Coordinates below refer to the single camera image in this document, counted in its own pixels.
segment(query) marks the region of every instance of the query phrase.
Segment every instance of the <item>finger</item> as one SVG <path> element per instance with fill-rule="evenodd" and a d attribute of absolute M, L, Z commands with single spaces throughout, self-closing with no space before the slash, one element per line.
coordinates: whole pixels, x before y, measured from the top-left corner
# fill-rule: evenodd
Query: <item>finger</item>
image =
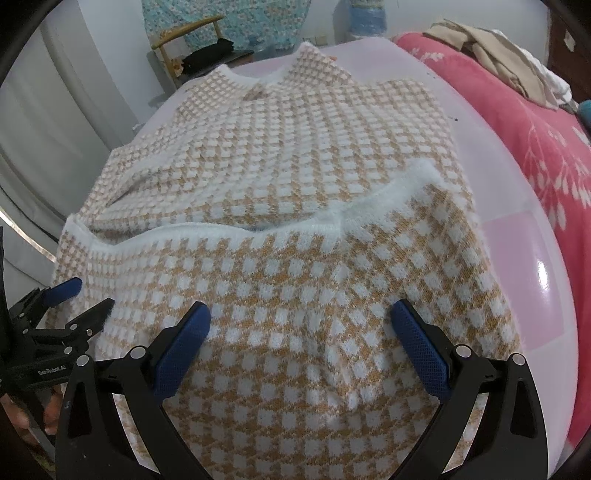
<path fill-rule="evenodd" d="M 27 430 L 29 428 L 29 418 L 18 406 L 10 399 L 8 395 L 1 398 L 4 411 L 10 420 L 10 423 L 16 429 Z"/>
<path fill-rule="evenodd" d="M 54 385 L 53 386 L 53 391 L 54 391 L 54 393 L 56 393 L 57 395 L 59 395 L 61 398 L 64 398 L 64 392 L 61 389 L 61 385 Z"/>
<path fill-rule="evenodd" d="M 62 397 L 58 393 L 51 396 L 51 400 L 43 412 L 43 422 L 45 423 L 45 433 L 55 435 L 57 432 L 57 423 L 60 418 Z"/>

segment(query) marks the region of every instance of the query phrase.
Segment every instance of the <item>curtain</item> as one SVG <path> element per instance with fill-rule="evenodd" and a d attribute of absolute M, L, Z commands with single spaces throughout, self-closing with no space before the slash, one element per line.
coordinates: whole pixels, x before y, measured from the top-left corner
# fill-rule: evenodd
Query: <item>curtain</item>
<path fill-rule="evenodd" d="M 251 40 L 272 41 L 285 50 L 298 41 L 311 0 L 142 0 L 144 21 L 150 39 L 164 30 L 223 14 L 222 34 L 236 49 L 247 48 Z M 213 27 L 199 28 L 186 35 L 192 50 L 216 41 Z"/>
<path fill-rule="evenodd" d="M 50 285 L 57 239 L 109 153 L 133 138 L 76 0 L 64 0 L 0 87 L 0 226 L 9 305 Z"/>
<path fill-rule="evenodd" d="M 66 88 L 39 31 L 0 88 L 0 148 L 0 187 L 59 237 L 110 151 Z"/>

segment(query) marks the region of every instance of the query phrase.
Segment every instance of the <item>bed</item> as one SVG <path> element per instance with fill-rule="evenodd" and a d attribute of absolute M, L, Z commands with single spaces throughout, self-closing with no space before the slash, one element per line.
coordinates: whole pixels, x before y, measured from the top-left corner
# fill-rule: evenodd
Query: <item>bed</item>
<path fill-rule="evenodd" d="M 474 60 L 418 33 L 397 44 L 459 92 L 496 132 L 528 180 L 553 227 L 569 274 L 579 329 L 579 380 L 569 443 L 591 424 L 588 300 L 588 207 L 591 147 L 577 118 L 541 108 L 504 85 Z"/>

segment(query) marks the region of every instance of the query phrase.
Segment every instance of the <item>checkered sweater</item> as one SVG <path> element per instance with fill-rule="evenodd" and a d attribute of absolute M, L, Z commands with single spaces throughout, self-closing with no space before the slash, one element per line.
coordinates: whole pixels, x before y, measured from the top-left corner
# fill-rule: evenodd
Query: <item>checkered sweater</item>
<path fill-rule="evenodd" d="M 402 297 L 479 354 L 519 348 L 435 98 L 359 84 L 308 44 L 263 80 L 217 69 L 115 150 L 61 237 L 55 282 L 73 275 L 83 291 L 49 324 L 114 298 L 97 359 L 209 306 L 164 405 L 216 480 L 388 478 L 436 408 L 388 320 Z"/>

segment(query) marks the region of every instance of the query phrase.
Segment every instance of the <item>floral pattern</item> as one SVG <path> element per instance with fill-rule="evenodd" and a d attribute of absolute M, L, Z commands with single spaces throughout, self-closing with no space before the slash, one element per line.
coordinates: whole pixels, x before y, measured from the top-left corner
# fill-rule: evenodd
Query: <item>floral pattern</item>
<path fill-rule="evenodd" d="M 306 19 L 311 0 L 142 0 L 146 32 L 158 38 L 163 30 L 214 15 L 225 15 L 219 25 L 235 48 L 247 48 L 250 39 L 272 41 L 275 48 L 293 47 Z M 213 27 L 203 27 L 184 36 L 193 50 L 214 43 Z"/>
<path fill-rule="evenodd" d="M 349 0 L 352 7 L 384 8 L 384 0 Z"/>
<path fill-rule="evenodd" d="M 579 384 L 569 442 L 591 425 L 591 147 L 576 117 L 528 102 L 443 43 L 406 34 L 396 44 L 453 86 L 511 152 L 554 230 L 569 274 L 579 334 Z M 442 61 L 434 52 L 444 55 Z"/>

